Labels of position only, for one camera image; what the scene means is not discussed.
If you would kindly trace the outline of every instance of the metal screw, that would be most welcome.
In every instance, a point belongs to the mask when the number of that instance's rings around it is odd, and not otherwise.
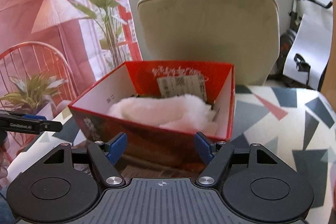
[[[198,182],[203,185],[210,185],[213,184],[215,180],[212,177],[201,177],[198,179]]]
[[[109,185],[118,185],[123,182],[123,179],[120,177],[109,177],[106,179],[106,183]]]

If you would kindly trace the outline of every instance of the open box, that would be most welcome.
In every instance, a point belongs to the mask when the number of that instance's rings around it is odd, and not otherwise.
[[[212,140],[231,137],[235,82],[227,63],[193,61],[131,61],[110,72],[69,108],[85,136],[107,142],[119,132],[128,137],[125,152],[135,159],[194,170],[201,159],[194,149],[194,134],[165,130],[105,115],[112,104],[130,96],[170,97],[190,93],[217,112],[219,125]]]

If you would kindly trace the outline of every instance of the white cotton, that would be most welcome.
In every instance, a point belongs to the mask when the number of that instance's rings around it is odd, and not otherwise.
[[[197,96],[186,94],[171,98],[130,97],[112,105],[107,115],[174,131],[215,135],[216,112]]]

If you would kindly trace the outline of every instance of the artificial plant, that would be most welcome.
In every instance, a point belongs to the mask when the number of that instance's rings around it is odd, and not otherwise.
[[[122,24],[127,24],[125,20],[117,16],[117,8],[122,5],[122,2],[118,0],[88,1],[94,6],[95,11],[78,1],[70,1],[70,3],[87,15],[84,19],[94,20],[103,31],[104,38],[100,40],[101,48],[111,52],[112,59],[107,62],[112,69],[116,68],[125,60],[125,54],[118,45]]]
[[[48,103],[54,104],[53,97],[59,94],[58,88],[68,81],[57,79],[56,76],[47,76],[45,73],[29,77],[25,81],[18,77],[10,76],[9,80],[16,87],[17,92],[9,92],[0,97],[0,101],[6,101],[5,108],[10,110],[36,114]]]

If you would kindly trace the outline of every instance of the chair cushion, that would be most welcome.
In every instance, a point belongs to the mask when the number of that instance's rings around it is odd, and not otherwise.
[[[236,83],[263,85],[279,54],[275,0],[141,0],[154,59],[228,62]]]

